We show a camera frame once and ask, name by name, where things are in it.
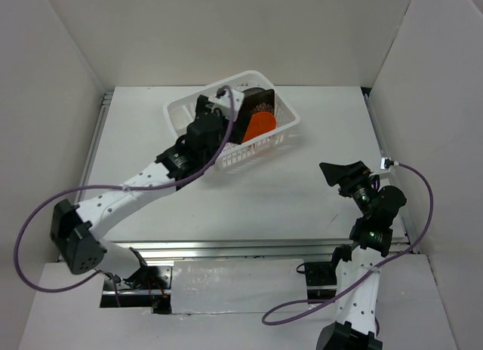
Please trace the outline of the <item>orange round plate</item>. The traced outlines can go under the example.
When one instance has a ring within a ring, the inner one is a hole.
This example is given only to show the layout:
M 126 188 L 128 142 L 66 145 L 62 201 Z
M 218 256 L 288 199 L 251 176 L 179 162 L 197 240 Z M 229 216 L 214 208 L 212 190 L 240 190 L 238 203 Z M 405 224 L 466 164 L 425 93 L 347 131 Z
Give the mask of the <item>orange round plate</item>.
M 271 112 L 257 112 L 251 116 L 241 142 L 245 143 L 271 130 L 275 130 L 276 125 L 276 118 Z

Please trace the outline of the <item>black square floral plate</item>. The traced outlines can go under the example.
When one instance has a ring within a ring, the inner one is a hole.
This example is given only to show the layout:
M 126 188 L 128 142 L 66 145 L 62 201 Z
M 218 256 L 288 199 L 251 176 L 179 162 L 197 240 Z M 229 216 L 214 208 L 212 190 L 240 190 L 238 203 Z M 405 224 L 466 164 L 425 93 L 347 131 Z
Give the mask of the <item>black square floral plate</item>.
M 239 114 L 252 116 L 257 112 L 275 114 L 275 91 L 273 89 L 264 89 L 264 92 L 245 96 Z

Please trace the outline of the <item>white round sunburst plate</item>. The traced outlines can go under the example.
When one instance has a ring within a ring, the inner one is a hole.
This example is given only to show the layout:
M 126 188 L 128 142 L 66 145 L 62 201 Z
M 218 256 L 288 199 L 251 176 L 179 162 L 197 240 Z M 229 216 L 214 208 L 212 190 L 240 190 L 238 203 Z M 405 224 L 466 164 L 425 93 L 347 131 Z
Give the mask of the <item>white round sunburst plate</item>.
M 245 96 L 252 96 L 261 92 L 264 92 L 264 89 L 261 87 L 249 87 L 243 90 Z

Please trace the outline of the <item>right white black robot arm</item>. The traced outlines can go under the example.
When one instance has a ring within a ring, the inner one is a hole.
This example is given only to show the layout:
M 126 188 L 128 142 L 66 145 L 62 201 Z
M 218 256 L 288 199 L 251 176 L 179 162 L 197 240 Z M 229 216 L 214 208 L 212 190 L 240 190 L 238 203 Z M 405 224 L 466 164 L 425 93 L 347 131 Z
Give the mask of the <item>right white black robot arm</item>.
M 349 234 L 350 244 L 334 250 L 328 266 L 337 282 L 336 311 L 318 337 L 317 349 L 381 349 L 377 339 L 377 294 L 380 270 L 392 245 L 392 224 L 407 199 L 395 186 L 380 186 L 378 175 L 361 161 L 352 164 L 322 162 L 319 167 L 329 186 L 351 198 L 361 211 Z

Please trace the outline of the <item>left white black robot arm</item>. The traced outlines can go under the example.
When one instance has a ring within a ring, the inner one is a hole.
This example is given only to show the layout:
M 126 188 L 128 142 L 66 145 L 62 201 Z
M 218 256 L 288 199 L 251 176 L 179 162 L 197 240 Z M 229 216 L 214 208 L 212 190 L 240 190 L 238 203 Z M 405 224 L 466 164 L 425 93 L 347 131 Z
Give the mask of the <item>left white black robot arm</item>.
M 137 250 L 120 247 L 105 236 L 122 220 L 174 194 L 212 166 L 229 139 L 227 130 L 233 127 L 244 98 L 240 91 L 223 88 L 214 97 L 199 96 L 195 119 L 186 133 L 118 190 L 77 204 L 64 199 L 54 206 L 51 240 L 72 274 L 97 270 L 119 277 L 133 289 L 146 287 L 158 275 Z

